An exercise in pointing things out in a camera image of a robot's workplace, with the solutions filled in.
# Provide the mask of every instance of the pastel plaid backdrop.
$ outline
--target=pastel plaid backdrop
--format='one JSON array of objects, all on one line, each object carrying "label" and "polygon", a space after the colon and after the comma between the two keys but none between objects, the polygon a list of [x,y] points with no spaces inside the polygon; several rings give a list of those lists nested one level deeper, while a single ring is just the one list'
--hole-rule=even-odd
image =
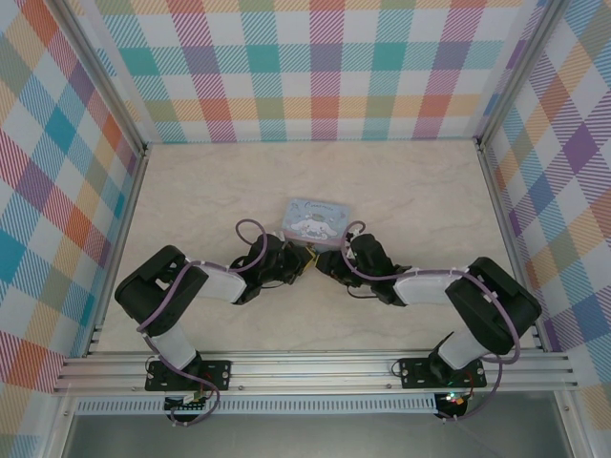
[{"label": "pastel plaid backdrop", "polygon": [[43,0],[0,0],[0,457],[29,457],[107,272],[136,154]]},{"label": "pastel plaid backdrop", "polygon": [[520,58],[522,57],[522,55],[524,54],[527,43],[533,36],[533,33],[535,32],[535,30],[537,29],[538,23],[541,17],[543,16],[543,13],[545,12],[545,8],[547,7],[548,3],[549,3],[549,0],[537,0],[537,6],[533,10],[531,17],[528,19],[528,23],[526,24],[526,27],[522,31],[522,35],[519,37],[519,40],[517,41],[516,47],[514,48],[514,51],[512,52],[511,57],[509,58],[509,60],[507,61],[507,64],[505,65],[505,68],[503,69],[503,73],[501,77],[498,79],[498,82],[496,83],[495,91],[493,95],[490,97],[490,100],[488,101],[488,105],[486,105],[486,110],[484,110],[484,115],[481,117],[481,119],[479,120],[479,123],[477,124],[477,129],[475,129],[474,136],[480,137],[482,135],[483,130],[486,127],[486,124],[488,123],[488,119],[490,119],[490,115],[493,112],[493,110],[495,109],[496,102],[498,102],[498,99],[505,92],[505,88],[507,87],[507,84],[511,80],[516,70],[516,65],[520,61]]},{"label": "pastel plaid backdrop", "polygon": [[573,0],[490,159],[552,347],[571,356],[611,446],[609,0]]},{"label": "pastel plaid backdrop", "polygon": [[163,142],[472,137],[515,62],[505,42],[523,44],[538,18],[515,30],[537,0],[71,3]]}]

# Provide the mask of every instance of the white vent strip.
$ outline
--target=white vent strip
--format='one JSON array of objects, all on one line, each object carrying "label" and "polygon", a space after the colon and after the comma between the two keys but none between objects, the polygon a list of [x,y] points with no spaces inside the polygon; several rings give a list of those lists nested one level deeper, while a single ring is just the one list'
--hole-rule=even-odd
[{"label": "white vent strip", "polygon": [[[179,411],[201,413],[180,408]],[[432,394],[389,394],[357,396],[234,396],[221,399],[218,414],[358,414],[435,413]],[[76,415],[150,415],[163,412],[163,398],[84,397]]]}]

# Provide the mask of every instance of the metal frame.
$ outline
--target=metal frame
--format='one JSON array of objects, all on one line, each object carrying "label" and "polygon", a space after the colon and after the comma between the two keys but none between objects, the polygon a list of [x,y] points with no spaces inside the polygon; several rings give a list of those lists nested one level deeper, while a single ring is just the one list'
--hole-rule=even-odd
[{"label": "metal frame", "polygon": [[39,457],[57,458],[63,456],[77,403],[78,400],[70,396],[66,396],[61,400],[55,412],[49,436],[46,438],[47,440],[42,449],[39,450]]},{"label": "metal frame", "polygon": [[[353,395],[435,393],[439,388],[403,389],[390,367],[400,358],[426,358],[430,351],[286,351],[201,352],[204,360],[231,361],[231,382],[222,396]],[[94,352],[66,360],[55,385],[64,396],[155,395],[144,390],[145,363],[150,352]],[[484,363],[492,388],[498,368]],[[508,365],[500,391],[555,391],[577,388],[568,357],[562,353],[523,350],[518,363]],[[173,395],[187,394],[172,392]],[[168,393],[160,392],[159,396]]]},{"label": "metal frame", "polygon": [[[530,284],[527,281],[526,273],[524,272],[522,263],[520,262],[516,237],[503,209],[503,204],[500,199],[500,189],[498,188],[496,180],[494,179],[493,170],[486,155],[485,145],[475,140],[474,146],[477,152],[482,174],[486,180],[486,186],[488,187],[490,199],[495,209],[498,227],[500,229],[501,236],[503,237],[503,241],[505,242],[505,248],[516,276],[516,280],[519,281],[524,287],[530,289]],[[537,320],[536,327],[537,338],[539,339],[542,349],[545,351],[551,350],[550,341],[547,337],[542,318]],[[564,430],[573,454],[579,458],[595,458],[600,456],[593,450],[592,445],[588,441],[588,426],[582,416],[582,413],[578,409],[578,393],[576,391],[555,390],[554,394],[556,397],[556,404],[558,405],[560,419],[564,425]]]},{"label": "metal frame", "polygon": [[117,93],[110,76],[106,73],[97,52],[91,45],[85,32],[81,29],[78,19],[64,0],[46,0],[55,21],[64,32],[68,41],[76,51],[83,68],[92,79],[95,88],[100,92],[111,113],[116,119],[121,131],[125,134],[130,146],[141,154],[146,150],[146,141],[140,135],[134,120],[127,112],[125,104]]},{"label": "metal frame", "polygon": [[482,144],[489,144],[490,140],[503,123],[503,120],[507,116],[507,113],[509,113],[514,100],[516,100],[517,94],[530,76],[531,71],[535,67],[541,53],[545,48],[545,45],[547,45],[547,42],[554,32],[556,25],[562,18],[570,3],[571,0],[549,0],[549,3],[538,23],[537,29],[526,44],[524,53],[517,62],[516,68],[512,73],[507,87],[496,102],[493,112],[488,118],[488,122],[486,123],[480,137]]},{"label": "metal frame", "polygon": [[87,340],[81,343],[79,354],[86,357],[89,352],[89,347],[94,341],[94,334],[98,330],[101,332],[104,318],[106,317],[106,311],[110,305],[111,297],[113,296],[113,287],[115,286],[116,275],[118,274],[118,267],[123,257],[123,250],[125,249],[125,243],[127,242],[127,236],[134,218],[134,212],[136,210],[137,198],[140,195],[140,189],[144,182],[144,173],[149,163],[148,155],[143,154],[137,159],[136,172],[134,173],[134,182],[132,184],[132,191],[127,199],[125,206],[125,213],[123,215],[123,221],[118,230],[115,242],[115,250],[111,256],[106,279],[102,285],[102,290],[97,301],[97,307],[95,309],[95,317],[86,329],[85,335],[88,336]]},{"label": "metal frame", "polygon": [[528,27],[530,18],[536,8],[537,0],[525,0],[521,2],[519,11],[512,23],[511,32],[505,37],[503,46],[496,58],[496,64],[490,70],[486,83],[482,87],[477,108],[471,115],[467,128],[464,131],[463,138],[469,138],[477,134],[477,127],[486,112],[489,101],[495,94],[496,86],[505,72],[507,62],[511,60],[522,32]]},{"label": "metal frame", "polygon": [[[63,3],[67,2],[67,0],[49,1]],[[121,57],[121,53],[116,46],[115,40],[104,23],[104,19],[97,5],[95,4],[95,0],[80,0],[80,6],[85,11],[85,15],[87,16],[91,27],[94,29],[97,39],[99,40],[102,48],[104,48],[104,51],[106,52],[111,64],[115,68],[118,81],[120,81],[123,89],[127,93],[127,96],[134,104],[134,108],[140,116],[140,124],[143,132],[148,136],[148,140],[152,143],[161,143],[161,137],[159,136],[155,122],[146,109],[142,95],[137,89],[136,83],[131,77],[125,61]]]}]

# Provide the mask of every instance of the metal rail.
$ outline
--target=metal rail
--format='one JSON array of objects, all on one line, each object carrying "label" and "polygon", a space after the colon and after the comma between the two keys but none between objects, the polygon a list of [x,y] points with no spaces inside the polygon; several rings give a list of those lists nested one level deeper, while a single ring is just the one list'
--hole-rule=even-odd
[{"label": "metal rail", "polygon": [[[494,178],[494,171],[490,165],[490,160],[488,159],[483,146],[479,145],[477,140],[474,141],[474,146],[475,150],[477,151],[477,158],[479,159],[481,172],[484,176],[484,180],[486,181],[490,201],[492,202],[493,209],[495,210],[496,222],[498,223],[500,235],[503,238],[505,250],[507,251],[507,256],[509,257],[509,263],[512,265],[514,276],[519,284],[532,292],[533,288],[527,280],[528,277],[526,275],[526,271],[522,265],[522,262],[520,261],[516,236],[512,230],[507,213],[503,209],[503,203],[500,198],[500,188],[498,187],[498,184]],[[541,317],[537,319],[534,329],[535,331],[533,336],[536,341],[536,345],[545,350],[551,351],[552,346],[545,331],[545,326],[543,325],[543,319]]]},{"label": "metal rail", "polygon": [[104,65],[99,60],[99,56],[91,45],[89,38],[87,38],[87,35],[80,27],[72,9],[64,0],[47,0],[46,3],[55,21],[57,21],[64,35],[66,35],[68,41],[73,46],[78,59],[92,79],[95,88],[115,117],[126,139],[130,142],[130,146],[143,155],[144,150],[146,150],[146,140],[140,135],[134,120],[125,108],[125,104],[116,91],[115,85],[106,73]]},{"label": "metal rail", "polygon": [[502,125],[507,113],[516,100],[524,82],[530,77],[531,72],[538,62],[545,46],[547,45],[556,25],[569,7],[571,0],[550,0],[545,12],[541,16],[537,29],[528,41],[526,49],[522,53],[511,79],[507,84],[503,94],[496,102],[493,112],[488,118],[488,122],[481,134],[481,142],[489,145],[496,132]]},{"label": "metal rail", "polygon": [[[423,358],[429,351],[291,351],[201,353],[204,359],[230,360],[231,382],[223,396],[305,394],[432,393],[443,389],[404,390],[390,373],[400,358]],[[144,390],[145,363],[151,353],[95,352],[66,360],[55,385],[63,396],[155,395]],[[491,389],[498,373],[484,364]],[[557,391],[577,388],[563,353],[524,350],[519,362],[506,366],[501,391]]]},{"label": "metal rail", "polygon": [[118,268],[123,257],[123,250],[127,243],[127,236],[129,234],[132,219],[134,218],[134,212],[136,210],[137,198],[144,182],[144,174],[146,173],[146,167],[148,166],[149,157],[141,156],[137,160],[136,172],[134,174],[134,182],[132,184],[132,190],[130,196],[127,199],[125,205],[125,212],[121,225],[119,226],[118,235],[116,236],[115,247],[111,255],[110,262],[108,263],[106,278],[102,285],[97,305],[95,307],[94,318],[88,324],[86,335],[89,339],[83,341],[79,347],[79,355],[87,356],[90,351],[90,345],[97,345],[99,336],[102,331],[102,324],[106,318],[106,311],[111,303],[111,297],[113,296],[113,288],[115,287],[116,275],[118,274]]}]

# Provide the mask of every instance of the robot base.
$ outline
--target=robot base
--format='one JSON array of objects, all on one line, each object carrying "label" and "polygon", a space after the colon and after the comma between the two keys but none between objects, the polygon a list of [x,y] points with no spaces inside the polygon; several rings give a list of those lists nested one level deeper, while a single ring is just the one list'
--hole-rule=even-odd
[{"label": "robot base", "polygon": [[[148,364],[148,376],[144,384],[146,391],[199,391],[200,384],[172,372],[161,361]],[[201,361],[198,373],[194,374],[217,386],[219,391],[229,389],[231,377],[230,361]]]},{"label": "robot base", "polygon": [[471,361],[456,371],[449,384],[444,385],[429,370],[429,358],[403,358],[398,361],[403,388],[482,388],[486,386],[486,374],[480,360]]}]

